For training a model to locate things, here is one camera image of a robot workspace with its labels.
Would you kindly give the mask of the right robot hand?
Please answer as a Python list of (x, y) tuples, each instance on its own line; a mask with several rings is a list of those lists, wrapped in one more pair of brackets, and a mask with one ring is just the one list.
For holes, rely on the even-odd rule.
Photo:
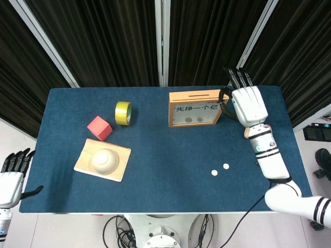
[(219, 93), (219, 105), (230, 119), (250, 128), (264, 123), (268, 112), (257, 86), (244, 68), (224, 67), (232, 89), (222, 87)]

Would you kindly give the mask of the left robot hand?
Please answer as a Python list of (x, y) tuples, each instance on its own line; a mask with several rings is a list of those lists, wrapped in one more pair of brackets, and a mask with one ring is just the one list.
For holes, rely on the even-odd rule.
[(33, 191), (23, 192), (23, 183), (35, 151), (27, 148), (11, 153), (1, 167), (1, 209), (11, 209), (19, 201), (39, 194), (44, 188), (38, 186)]

